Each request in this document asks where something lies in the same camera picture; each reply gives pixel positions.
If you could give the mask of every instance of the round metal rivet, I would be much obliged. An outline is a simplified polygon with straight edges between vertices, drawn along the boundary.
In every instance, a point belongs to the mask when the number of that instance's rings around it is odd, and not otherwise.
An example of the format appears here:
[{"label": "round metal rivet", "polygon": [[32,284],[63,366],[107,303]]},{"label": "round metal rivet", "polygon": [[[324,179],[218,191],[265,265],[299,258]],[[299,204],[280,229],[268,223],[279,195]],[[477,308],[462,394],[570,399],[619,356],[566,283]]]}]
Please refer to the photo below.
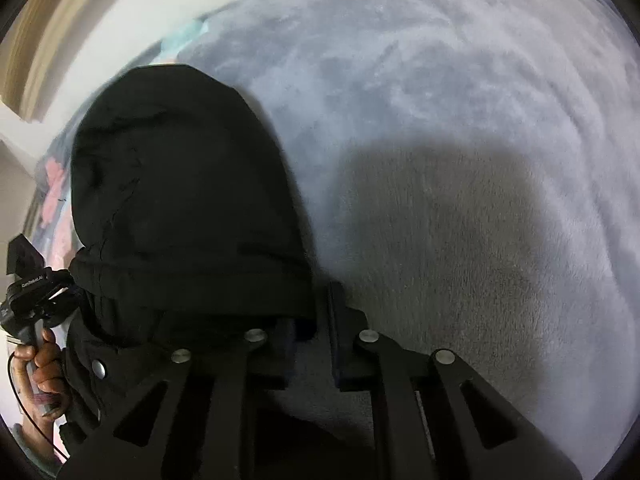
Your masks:
[{"label": "round metal rivet", "polygon": [[450,365],[456,360],[456,355],[451,350],[438,350],[436,352],[436,361],[441,365]]},{"label": "round metal rivet", "polygon": [[107,375],[107,369],[104,367],[102,362],[98,361],[98,359],[91,361],[91,370],[94,371],[94,374],[98,379],[103,379]]},{"label": "round metal rivet", "polygon": [[186,363],[191,360],[191,352],[189,352],[186,348],[180,348],[171,354],[171,361],[176,364]]},{"label": "round metal rivet", "polygon": [[267,333],[261,328],[252,328],[244,333],[244,338],[249,343],[259,343],[267,339]]},{"label": "round metal rivet", "polygon": [[375,343],[380,338],[380,334],[375,330],[362,330],[358,337],[363,343]]}]

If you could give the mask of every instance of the black garment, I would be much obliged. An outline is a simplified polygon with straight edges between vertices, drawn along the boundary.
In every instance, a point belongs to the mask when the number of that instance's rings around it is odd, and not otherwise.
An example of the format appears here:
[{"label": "black garment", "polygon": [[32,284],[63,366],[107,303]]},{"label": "black garment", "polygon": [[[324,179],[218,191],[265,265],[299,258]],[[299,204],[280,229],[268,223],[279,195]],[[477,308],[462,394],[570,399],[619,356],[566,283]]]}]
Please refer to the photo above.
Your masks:
[{"label": "black garment", "polygon": [[70,272],[86,302],[63,366],[67,418],[85,433],[177,348],[206,351],[274,317],[312,335],[286,172],[235,90],[187,66],[132,70],[88,111],[71,171],[84,248]]}]

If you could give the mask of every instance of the blue-gray bedding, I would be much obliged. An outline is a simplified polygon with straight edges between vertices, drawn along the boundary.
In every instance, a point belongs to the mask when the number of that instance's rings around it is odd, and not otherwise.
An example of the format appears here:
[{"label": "blue-gray bedding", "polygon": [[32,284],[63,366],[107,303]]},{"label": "blue-gray bedding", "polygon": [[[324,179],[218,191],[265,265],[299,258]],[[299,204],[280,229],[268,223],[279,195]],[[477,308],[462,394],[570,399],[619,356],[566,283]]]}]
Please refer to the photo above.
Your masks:
[{"label": "blue-gray bedding", "polygon": [[[241,0],[208,26],[178,60],[277,136],[318,269],[592,478],[640,378],[640,48],[609,1]],[[282,402],[366,426],[320,346]]]}]

